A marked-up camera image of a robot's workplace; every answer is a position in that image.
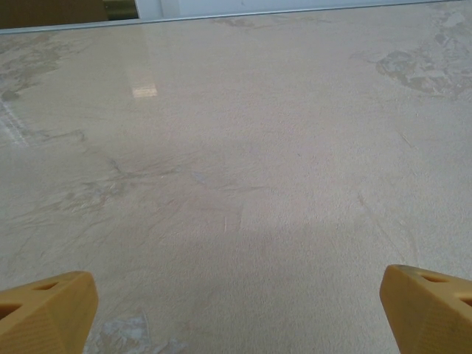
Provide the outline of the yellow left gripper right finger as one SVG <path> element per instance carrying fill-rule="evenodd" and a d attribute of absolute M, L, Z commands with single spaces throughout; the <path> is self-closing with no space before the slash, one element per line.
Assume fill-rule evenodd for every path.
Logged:
<path fill-rule="evenodd" d="M 389 265 L 379 295 L 401 353 L 471 352 L 471 281 Z"/>

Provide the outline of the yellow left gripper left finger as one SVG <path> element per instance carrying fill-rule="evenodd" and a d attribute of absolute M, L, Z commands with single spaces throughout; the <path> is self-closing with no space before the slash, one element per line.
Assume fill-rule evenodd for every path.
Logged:
<path fill-rule="evenodd" d="M 97 288 L 87 271 L 2 290 L 1 352 L 82 353 L 97 307 Z"/>

